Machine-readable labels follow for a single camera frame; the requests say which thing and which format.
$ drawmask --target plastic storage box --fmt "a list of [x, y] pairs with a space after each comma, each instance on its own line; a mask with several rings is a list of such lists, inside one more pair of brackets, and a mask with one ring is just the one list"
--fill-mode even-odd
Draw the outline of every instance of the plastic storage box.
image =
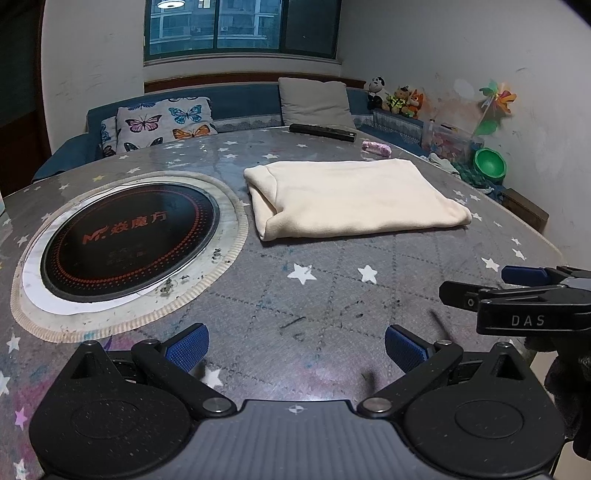
[[471, 165], [475, 152], [483, 146], [481, 138], [470, 140], [470, 134], [456, 127], [437, 124], [433, 120], [423, 123], [422, 149], [451, 162]]

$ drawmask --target panda plush toy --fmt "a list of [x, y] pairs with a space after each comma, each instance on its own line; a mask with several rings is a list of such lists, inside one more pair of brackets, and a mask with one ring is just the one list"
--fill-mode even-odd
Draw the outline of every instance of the panda plush toy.
[[384, 100], [378, 95], [378, 93], [382, 92], [384, 96], [388, 96], [386, 91], [382, 91], [385, 85], [386, 84], [382, 77], [375, 77], [371, 80], [371, 82], [369, 82], [368, 110], [382, 108], [382, 103]]

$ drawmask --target gray pillow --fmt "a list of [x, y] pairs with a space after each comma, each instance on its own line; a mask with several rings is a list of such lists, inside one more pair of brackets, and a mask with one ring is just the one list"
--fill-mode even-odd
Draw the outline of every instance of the gray pillow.
[[207, 97], [144, 102], [117, 111], [117, 153], [217, 134]]
[[286, 125], [342, 125], [355, 128], [347, 87], [342, 82], [279, 78], [281, 113]]

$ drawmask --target window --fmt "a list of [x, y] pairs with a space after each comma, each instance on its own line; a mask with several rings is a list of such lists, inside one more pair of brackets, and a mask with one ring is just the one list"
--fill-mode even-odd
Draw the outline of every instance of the window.
[[148, 0], [145, 59], [264, 51], [334, 58], [341, 0]]

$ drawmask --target sofa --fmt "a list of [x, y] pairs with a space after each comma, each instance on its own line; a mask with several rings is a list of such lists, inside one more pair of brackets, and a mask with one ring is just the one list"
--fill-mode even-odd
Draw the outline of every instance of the sofa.
[[[372, 114], [367, 109], [366, 92], [348, 88], [347, 94], [356, 125], [368, 122]], [[213, 121], [220, 133], [284, 125], [277, 83], [234, 83], [150, 93], [89, 110], [86, 115], [87, 132], [67, 140], [39, 168], [33, 180], [45, 179], [103, 158], [100, 148], [100, 123], [116, 115], [119, 107], [155, 102], [170, 97], [193, 96], [205, 96], [211, 100]]]
[[[155, 102], [170, 97], [205, 96], [211, 100], [212, 117], [219, 133], [284, 126], [278, 83], [230, 83], [150, 93], [89, 110], [87, 133], [67, 140], [37, 170], [33, 181], [80, 167], [103, 158], [100, 124], [116, 115], [119, 107]], [[423, 123], [400, 115], [385, 115], [367, 108], [367, 92], [348, 87], [349, 109], [358, 130], [403, 148], [415, 155], [428, 155], [421, 149]]]

